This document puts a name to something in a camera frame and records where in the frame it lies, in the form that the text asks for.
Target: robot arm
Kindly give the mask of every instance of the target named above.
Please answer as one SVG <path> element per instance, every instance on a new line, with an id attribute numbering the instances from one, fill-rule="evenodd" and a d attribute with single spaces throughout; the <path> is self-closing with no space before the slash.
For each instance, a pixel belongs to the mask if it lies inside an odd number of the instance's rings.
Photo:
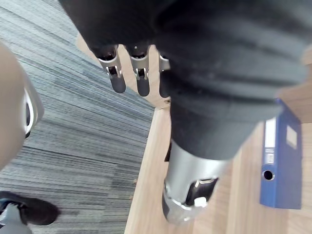
<path id="1" fill-rule="evenodd" d="M 143 41 L 161 54 L 160 95 L 171 97 L 172 121 L 163 210 L 173 223 L 193 219 L 207 205 L 256 124 L 279 113 L 276 92 L 306 77 L 299 61 L 312 30 L 295 10 L 310 9 L 306 1 L 60 3 L 97 57 L 103 46 Z M 148 64 L 136 63 L 127 49 L 136 78 L 148 81 Z"/>

